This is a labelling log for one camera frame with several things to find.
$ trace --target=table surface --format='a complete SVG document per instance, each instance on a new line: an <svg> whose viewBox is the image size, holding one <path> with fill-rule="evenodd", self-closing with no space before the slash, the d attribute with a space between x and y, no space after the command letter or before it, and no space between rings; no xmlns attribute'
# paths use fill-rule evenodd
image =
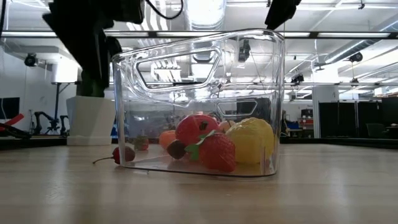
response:
<svg viewBox="0 0 398 224"><path fill-rule="evenodd" d="M138 172L110 147L0 151L1 223L398 223L398 152L282 145L261 179Z"/></svg>

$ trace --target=white wall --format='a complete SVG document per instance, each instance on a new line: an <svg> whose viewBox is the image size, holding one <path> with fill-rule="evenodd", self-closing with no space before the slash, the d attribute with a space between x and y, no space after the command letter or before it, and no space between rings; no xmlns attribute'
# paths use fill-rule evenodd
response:
<svg viewBox="0 0 398 224"><path fill-rule="evenodd" d="M19 97L19 112L25 118L14 125L24 131L28 131L30 127L30 113L35 111L44 111L51 117L55 111L55 95L56 85L51 84L52 72L43 68L26 67L24 62L12 55L4 53L0 49L0 98ZM58 117L67 115L66 99L76 95L76 86L68 86L59 97ZM42 131L46 132L49 122L42 117L40 123L43 127Z"/></svg>
<svg viewBox="0 0 398 224"><path fill-rule="evenodd" d="M283 110L289 121L297 121L301 117L301 110L312 109L311 101L284 101Z"/></svg>

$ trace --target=yellow lemon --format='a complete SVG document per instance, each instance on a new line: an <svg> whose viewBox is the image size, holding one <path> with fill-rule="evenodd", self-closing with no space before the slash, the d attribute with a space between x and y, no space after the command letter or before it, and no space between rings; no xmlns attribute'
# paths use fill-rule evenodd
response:
<svg viewBox="0 0 398 224"><path fill-rule="evenodd" d="M274 150L274 133L262 119L248 118L232 126L226 135L235 144L236 162L255 164L260 162L265 149L266 159Z"/></svg>

